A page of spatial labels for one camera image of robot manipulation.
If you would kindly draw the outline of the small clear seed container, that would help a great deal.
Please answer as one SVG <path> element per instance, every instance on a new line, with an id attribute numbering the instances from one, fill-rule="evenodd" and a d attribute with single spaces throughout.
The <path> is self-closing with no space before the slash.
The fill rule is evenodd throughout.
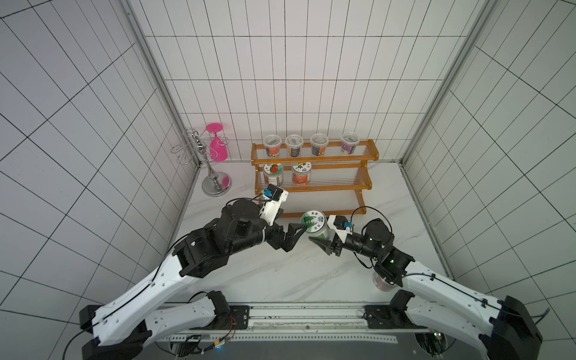
<path id="1" fill-rule="evenodd" d="M 265 153 L 269 158 L 276 158 L 279 156 L 281 144 L 282 139 L 276 134 L 265 136 L 263 139 Z"/>
<path id="2" fill-rule="evenodd" d="M 345 155 L 351 155 L 356 150 L 360 138 L 356 133 L 346 132 L 342 135 L 340 149 Z"/>
<path id="3" fill-rule="evenodd" d="M 304 139 L 298 134 L 291 134 L 286 137 L 284 144 L 286 145 L 288 155 L 291 158 L 297 158 L 300 156 L 302 147 L 304 145 Z"/>
<path id="4" fill-rule="evenodd" d="M 310 137 L 310 148 L 313 156 L 323 156 L 329 145 L 329 138 L 324 133 L 315 133 Z"/>

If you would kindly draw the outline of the jar with strawberry lid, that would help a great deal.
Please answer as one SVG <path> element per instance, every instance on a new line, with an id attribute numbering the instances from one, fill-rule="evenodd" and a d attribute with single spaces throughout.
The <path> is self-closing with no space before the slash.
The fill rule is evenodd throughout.
<path id="1" fill-rule="evenodd" d="M 267 163 L 263 166 L 264 181 L 267 185 L 281 187 L 284 183 L 284 165 Z"/>

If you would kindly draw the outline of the jar with green tree lid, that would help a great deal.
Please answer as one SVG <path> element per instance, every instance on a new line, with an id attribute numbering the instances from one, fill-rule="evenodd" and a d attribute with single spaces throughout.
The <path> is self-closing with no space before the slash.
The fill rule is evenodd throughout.
<path id="1" fill-rule="evenodd" d="M 328 239 L 330 237 L 327 217 L 321 211 L 307 211 L 301 216 L 300 223 L 307 227 L 306 234 L 309 238 Z"/>

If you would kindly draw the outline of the orange wooden three-tier shelf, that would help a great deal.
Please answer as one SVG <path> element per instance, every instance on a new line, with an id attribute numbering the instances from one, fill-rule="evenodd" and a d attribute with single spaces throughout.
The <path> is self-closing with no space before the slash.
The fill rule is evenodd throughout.
<path id="1" fill-rule="evenodd" d="M 366 213 L 363 192 L 372 189 L 368 163 L 379 159 L 373 140 L 361 141 L 354 153 L 345 154 L 341 143 L 333 141 L 321 156 L 312 154 L 306 143 L 300 156 L 291 157 L 287 146 L 280 147 L 278 157 L 269 157 L 264 145 L 253 144 L 251 164 L 256 168 L 255 192 L 273 182 L 289 192 L 281 206 L 284 218 L 299 218 L 309 210 L 326 215 L 350 215 L 354 210 Z"/>

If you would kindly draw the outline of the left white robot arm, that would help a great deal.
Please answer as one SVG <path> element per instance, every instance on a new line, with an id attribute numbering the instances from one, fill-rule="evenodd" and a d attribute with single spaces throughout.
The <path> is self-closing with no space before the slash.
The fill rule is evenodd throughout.
<path id="1" fill-rule="evenodd" d="M 258 205 L 237 199 L 220 217 L 184 235 L 139 283 L 103 306 L 79 312 L 80 328 L 92 338 L 82 346 L 83 359 L 134 359 L 147 346 L 185 329 L 218 329 L 230 317 L 220 291 L 176 307 L 163 304 L 192 283 L 224 267 L 230 257 L 264 242 L 291 251 L 306 231 L 301 223 L 275 222 L 281 201 Z"/>

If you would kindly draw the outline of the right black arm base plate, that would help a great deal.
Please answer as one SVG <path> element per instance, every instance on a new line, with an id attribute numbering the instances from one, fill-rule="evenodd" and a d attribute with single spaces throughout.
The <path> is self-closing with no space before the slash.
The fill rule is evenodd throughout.
<path id="1" fill-rule="evenodd" d="M 423 329 L 412 323 L 407 315 L 387 304 L 364 306 L 363 318 L 369 329 Z"/>

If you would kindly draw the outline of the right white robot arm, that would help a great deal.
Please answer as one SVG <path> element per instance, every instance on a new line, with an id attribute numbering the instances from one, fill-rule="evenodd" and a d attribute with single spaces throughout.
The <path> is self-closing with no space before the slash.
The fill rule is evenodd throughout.
<path id="1" fill-rule="evenodd" d="M 342 250 L 368 257 L 377 277 L 397 292 L 388 305 L 388 319 L 437 330 L 475 347 L 488 359 L 537 359 L 543 343 L 536 321 L 525 305 L 465 287 L 437 274 L 394 246 L 394 235 L 375 219 L 363 232 L 353 232 L 344 216 L 327 221 L 331 239 L 311 238 L 327 254 Z"/>

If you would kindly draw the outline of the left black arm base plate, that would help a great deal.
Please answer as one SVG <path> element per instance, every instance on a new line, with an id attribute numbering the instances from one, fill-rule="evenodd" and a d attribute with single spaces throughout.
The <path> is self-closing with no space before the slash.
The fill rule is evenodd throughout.
<path id="1" fill-rule="evenodd" d="M 248 328 L 250 309 L 251 307 L 248 305 L 230 305 L 228 311 L 217 315 L 210 324 L 204 327 L 190 328 L 190 330 L 245 330 Z"/>

